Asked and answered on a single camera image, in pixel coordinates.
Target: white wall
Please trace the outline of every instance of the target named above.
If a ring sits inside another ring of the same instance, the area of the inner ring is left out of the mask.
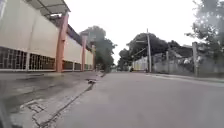
[[[134,70],[145,70],[148,69],[147,57],[143,57],[135,62],[132,62],[132,67]]]
[[[92,52],[89,52],[89,64],[93,65],[93,54],[92,54]]]
[[[59,29],[43,17],[37,14],[30,42],[30,52],[38,55],[55,58]]]
[[[0,46],[27,51],[37,11],[21,0],[7,0],[0,23]]]
[[[82,63],[82,46],[68,35],[64,47],[64,60]]]

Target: vegetation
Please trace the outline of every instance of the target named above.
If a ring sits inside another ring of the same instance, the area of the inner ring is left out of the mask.
[[[82,31],[80,34],[88,35],[87,46],[95,45],[96,65],[100,66],[102,70],[109,70],[114,62],[112,54],[116,45],[110,39],[106,38],[105,30],[98,26],[93,26]]]
[[[180,45],[176,41],[166,42],[156,35],[149,33],[150,44],[151,44],[151,55],[155,55],[157,53],[165,53],[168,48],[179,48]],[[129,46],[129,50],[123,49],[120,51],[120,60],[118,61],[118,66],[122,69],[126,66],[130,66],[133,60],[138,60],[141,57],[147,56],[147,34],[140,33],[138,34],[130,43],[127,44]]]
[[[224,1],[201,0],[197,5],[197,20],[193,24],[194,33],[187,36],[198,38],[205,43],[205,53],[215,61],[223,58],[224,53]]]

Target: wall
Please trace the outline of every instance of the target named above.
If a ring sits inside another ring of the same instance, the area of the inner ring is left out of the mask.
[[[0,69],[54,70],[59,29],[24,0],[7,0],[3,12]],[[73,69],[75,64],[80,67],[82,46],[68,35],[63,54],[64,69]],[[86,50],[84,59],[90,67],[92,53]]]
[[[86,64],[88,64],[88,65],[93,64],[93,54],[92,54],[92,52],[88,51],[87,49],[86,49],[85,61],[86,61]]]
[[[54,24],[36,13],[29,52],[55,58],[58,33],[59,29]]]
[[[169,74],[186,75],[186,76],[193,75],[192,72],[188,71],[185,67],[179,65],[178,60],[169,61],[169,65],[166,61],[155,63],[153,65],[153,70],[155,73],[169,73]]]
[[[37,13],[21,0],[7,0],[0,23],[1,46],[27,51]]]
[[[142,70],[143,71],[145,69],[148,69],[147,57],[143,57],[139,60],[132,62],[132,67],[134,68],[134,70]]]
[[[224,77],[224,59],[218,58],[215,63],[213,59],[203,56],[198,70],[199,76]]]
[[[68,35],[66,36],[64,47],[64,60],[82,63],[82,46]]]

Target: overcast sky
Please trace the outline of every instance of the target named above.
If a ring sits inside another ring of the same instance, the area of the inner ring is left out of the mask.
[[[69,24],[76,32],[98,25],[106,37],[118,46],[114,50],[115,64],[119,51],[137,34],[156,34],[166,41],[191,45],[191,32],[195,18],[192,0],[65,0],[71,13]]]

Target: road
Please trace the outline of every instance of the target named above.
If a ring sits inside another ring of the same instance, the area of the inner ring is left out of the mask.
[[[66,108],[56,128],[223,128],[224,84],[111,73]]]

